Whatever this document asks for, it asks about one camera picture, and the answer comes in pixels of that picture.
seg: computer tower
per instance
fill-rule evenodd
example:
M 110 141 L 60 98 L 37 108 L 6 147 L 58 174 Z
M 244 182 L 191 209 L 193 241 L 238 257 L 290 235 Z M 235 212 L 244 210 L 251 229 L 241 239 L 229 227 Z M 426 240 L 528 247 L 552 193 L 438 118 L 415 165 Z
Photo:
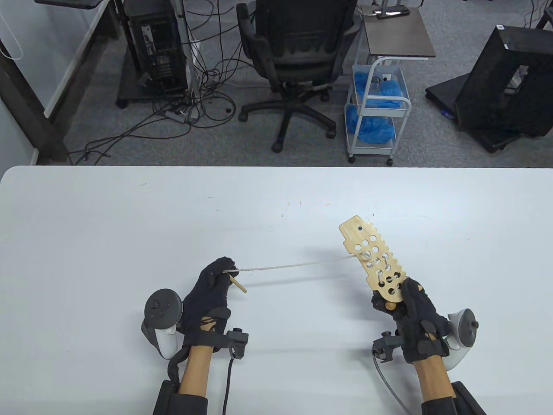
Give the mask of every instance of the computer tower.
M 519 71 L 525 75 L 512 87 Z M 546 135 L 553 128 L 553 32 L 497 25 L 471 73 L 426 96 L 489 152 L 522 134 Z
M 182 52 L 175 12 L 170 0 L 126 0 L 141 80 L 159 92 L 184 92 L 186 58 Z

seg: string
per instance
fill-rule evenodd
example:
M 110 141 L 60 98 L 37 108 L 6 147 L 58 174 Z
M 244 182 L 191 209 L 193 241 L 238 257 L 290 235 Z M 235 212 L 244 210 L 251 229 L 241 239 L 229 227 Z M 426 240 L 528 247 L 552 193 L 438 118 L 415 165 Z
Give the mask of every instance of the string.
M 21 45 L 19 44 L 19 41 L 17 40 L 17 38 L 15 37 L 15 35 L 13 34 L 12 30 L 10 29 L 9 25 L 8 25 L 8 22 L 6 22 L 6 19 L 4 19 L 4 15 L 2 14 L 2 11 L 0 10 L 0 19 L 2 19 L 2 21 L 4 22 L 4 25 L 6 26 L 6 29 L 8 29 L 8 32 L 10 33 L 10 35 L 12 35 L 12 38 L 13 40 L 15 40 L 15 43 L 17 44 L 17 47 L 19 48 L 19 52 L 21 53 L 21 55 L 18 57 L 18 58 L 13 58 L 11 56 L 8 56 L 6 55 L 3 51 L 0 50 L 0 53 L 7 59 L 11 59 L 11 60 L 22 60 L 23 59 L 23 48 L 21 47 Z
M 226 269 L 223 272 L 249 272 L 249 271 L 268 271 L 270 269 L 282 269 L 282 268 L 295 268 L 295 267 L 305 267 L 307 265 L 317 265 L 317 264 L 324 264 L 327 262 L 336 262 L 341 260 L 346 260 L 348 258 L 355 258 L 355 255 L 348 255 L 345 257 L 340 258 L 334 258 L 331 260 L 325 260 L 325 261 L 316 261 L 316 262 L 303 262 L 299 264 L 292 264 L 292 265 L 279 265 L 277 267 L 262 267 L 262 268 L 244 268 L 244 269 Z

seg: white vr controller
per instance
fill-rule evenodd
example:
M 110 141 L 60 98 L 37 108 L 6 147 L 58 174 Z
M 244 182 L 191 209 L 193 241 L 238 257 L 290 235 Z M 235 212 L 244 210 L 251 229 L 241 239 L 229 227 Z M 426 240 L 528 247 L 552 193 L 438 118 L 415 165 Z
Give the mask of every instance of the white vr controller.
M 182 300 L 169 288 L 153 293 L 144 307 L 142 333 L 164 359 L 179 350 L 176 326 L 182 316 Z
M 446 370 L 449 371 L 459 364 L 467 355 L 476 341 L 478 322 L 470 308 L 465 308 L 454 314 L 448 314 L 451 334 L 444 337 L 449 356 L 443 357 Z

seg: cart wheel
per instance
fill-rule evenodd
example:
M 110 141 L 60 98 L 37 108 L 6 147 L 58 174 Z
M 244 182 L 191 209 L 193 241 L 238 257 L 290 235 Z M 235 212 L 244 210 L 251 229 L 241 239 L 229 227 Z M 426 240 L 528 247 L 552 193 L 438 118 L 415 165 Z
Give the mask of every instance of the cart wheel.
M 278 154 L 282 151 L 283 147 L 284 145 L 280 141 L 275 141 L 274 144 L 271 146 L 271 150 L 273 151 L 273 153 Z
M 129 105 L 129 101 L 127 100 L 117 100 L 115 101 L 115 105 L 117 105 L 118 108 L 121 108 L 124 110 Z

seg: black glove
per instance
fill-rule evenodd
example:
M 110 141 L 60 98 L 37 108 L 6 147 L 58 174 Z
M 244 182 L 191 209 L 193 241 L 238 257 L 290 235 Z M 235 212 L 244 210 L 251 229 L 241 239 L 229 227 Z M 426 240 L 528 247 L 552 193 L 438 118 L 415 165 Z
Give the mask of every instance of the black glove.
M 390 314 L 398 329 L 396 334 L 403 337 L 403 356 L 407 363 L 427 359 L 430 356 L 449 356 L 444 336 L 450 332 L 450 326 L 445 317 L 436 312 L 430 298 L 419 290 L 419 283 L 407 278 L 401 284 L 403 301 L 390 311 L 386 308 L 386 300 L 378 291 L 374 292 L 372 303 L 376 310 Z
M 196 285 L 182 301 L 182 317 L 177 325 L 177 330 L 184 334 L 183 349 L 190 350 L 202 325 L 215 325 L 210 331 L 224 334 L 227 320 L 231 311 L 227 308 L 228 287 L 231 285 L 230 277 L 223 273 L 227 269 L 236 269 L 234 261 L 223 257 L 209 264 L 201 273 Z

